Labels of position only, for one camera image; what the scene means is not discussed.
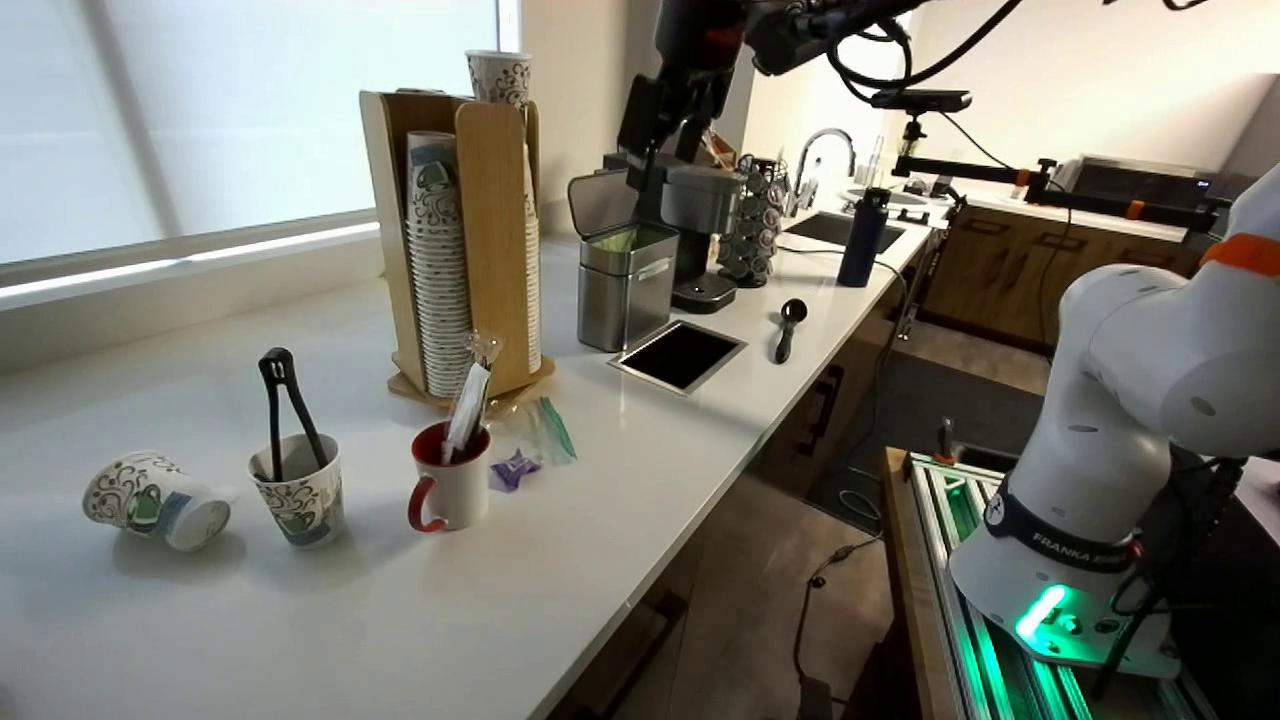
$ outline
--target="red mug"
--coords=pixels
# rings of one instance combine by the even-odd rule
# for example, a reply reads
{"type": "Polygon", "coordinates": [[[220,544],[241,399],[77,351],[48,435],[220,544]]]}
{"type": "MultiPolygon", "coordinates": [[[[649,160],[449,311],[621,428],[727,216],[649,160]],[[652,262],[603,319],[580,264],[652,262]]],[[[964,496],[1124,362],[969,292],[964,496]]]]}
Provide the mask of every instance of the red mug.
{"type": "Polygon", "coordinates": [[[470,530],[488,511],[488,428],[477,428],[470,450],[443,464],[449,421],[416,431],[416,488],[410,496],[410,530],[453,531],[470,530]]]}

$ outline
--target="window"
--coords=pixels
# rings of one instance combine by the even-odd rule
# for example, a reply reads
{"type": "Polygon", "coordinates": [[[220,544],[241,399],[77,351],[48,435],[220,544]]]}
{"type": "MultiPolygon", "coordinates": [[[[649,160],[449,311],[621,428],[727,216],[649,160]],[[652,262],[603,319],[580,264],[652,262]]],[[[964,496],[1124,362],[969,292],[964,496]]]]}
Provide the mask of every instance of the window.
{"type": "Polygon", "coordinates": [[[357,92],[470,92],[517,38],[517,0],[4,0],[0,284],[369,216],[357,92]]]}

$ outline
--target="scoop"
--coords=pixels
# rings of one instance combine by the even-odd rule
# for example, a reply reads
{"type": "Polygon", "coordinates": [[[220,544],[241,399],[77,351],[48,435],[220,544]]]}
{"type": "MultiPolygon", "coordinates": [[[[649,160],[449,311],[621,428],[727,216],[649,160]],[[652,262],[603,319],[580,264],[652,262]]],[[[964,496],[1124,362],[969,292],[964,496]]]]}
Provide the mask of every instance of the scoop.
{"type": "Polygon", "coordinates": [[[784,323],[784,338],[772,347],[772,362],[784,364],[792,356],[792,332],[798,323],[803,323],[809,306],[801,297],[784,302],[784,307],[775,311],[775,319],[784,323]]]}

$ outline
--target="cup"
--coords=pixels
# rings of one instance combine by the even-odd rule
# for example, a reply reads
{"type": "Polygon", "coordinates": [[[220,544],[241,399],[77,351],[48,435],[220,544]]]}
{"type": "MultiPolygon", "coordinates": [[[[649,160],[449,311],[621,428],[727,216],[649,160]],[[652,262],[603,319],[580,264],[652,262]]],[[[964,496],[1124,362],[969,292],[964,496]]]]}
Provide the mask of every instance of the cup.
{"type": "Polygon", "coordinates": [[[322,435],[325,464],[309,435],[279,439],[279,482],[271,477],[271,450],[250,462],[258,493],[269,501],[277,530],[296,550],[322,550],[346,531],[346,474],[332,435],[322,435]]]}
{"type": "Polygon", "coordinates": [[[527,100],[527,59],[520,52],[470,52],[474,92],[485,106],[527,100]]]}
{"type": "Polygon", "coordinates": [[[88,482],[82,509],[98,524],[118,524],[129,537],[147,537],[176,552],[205,550],[231,522],[231,505],[197,485],[163,454],[112,462],[88,482]]]}
{"type": "Polygon", "coordinates": [[[416,531],[457,531],[488,511],[488,428],[477,428],[466,454],[443,464],[449,423],[416,431],[416,488],[410,496],[410,524],[416,531]]]}

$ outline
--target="faucet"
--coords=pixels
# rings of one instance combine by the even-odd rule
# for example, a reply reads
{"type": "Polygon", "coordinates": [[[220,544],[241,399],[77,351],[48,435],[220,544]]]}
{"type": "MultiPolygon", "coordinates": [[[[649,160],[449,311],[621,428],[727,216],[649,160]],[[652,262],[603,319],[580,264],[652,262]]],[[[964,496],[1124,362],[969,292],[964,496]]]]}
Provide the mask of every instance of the faucet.
{"type": "Polygon", "coordinates": [[[814,138],[803,140],[803,147],[801,147],[801,170],[798,170],[798,183],[792,183],[792,216],[803,211],[803,207],[814,207],[816,179],[803,183],[803,171],[809,171],[809,153],[814,153],[814,146],[826,140],[826,138],[839,138],[839,140],[847,146],[847,176],[855,176],[852,138],[847,138],[844,128],[819,128],[819,134],[814,134],[814,138]]]}

